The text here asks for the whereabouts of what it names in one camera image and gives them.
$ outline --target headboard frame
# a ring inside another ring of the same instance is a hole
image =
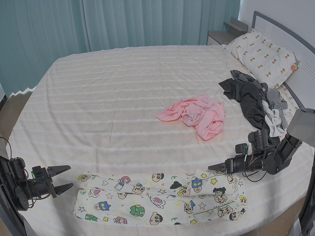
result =
[[[296,54],[300,67],[284,82],[300,108],[315,109],[315,48],[277,21],[254,11],[252,28]]]

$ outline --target white pillow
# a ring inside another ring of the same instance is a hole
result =
[[[279,87],[299,67],[295,54],[256,29],[223,45],[256,79]]]

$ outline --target crumpled pink cloth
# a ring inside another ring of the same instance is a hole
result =
[[[188,126],[194,126],[203,140],[209,140],[223,129],[226,115],[223,102],[212,100],[207,95],[175,102],[157,115],[162,121],[182,119]]]

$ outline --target curtain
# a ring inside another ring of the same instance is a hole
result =
[[[102,49],[207,43],[240,0],[0,0],[0,83],[33,88],[59,57]]]

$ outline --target floor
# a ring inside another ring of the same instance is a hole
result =
[[[25,103],[31,96],[32,92],[19,93],[12,95],[4,104],[0,111],[0,134],[6,139],[9,139],[12,128],[25,106]],[[268,224],[252,230],[241,236],[286,236],[291,229],[295,216],[299,213],[304,203],[304,198],[296,202],[288,208],[283,214],[269,222]],[[11,236],[7,228],[0,220],[0,234]]]

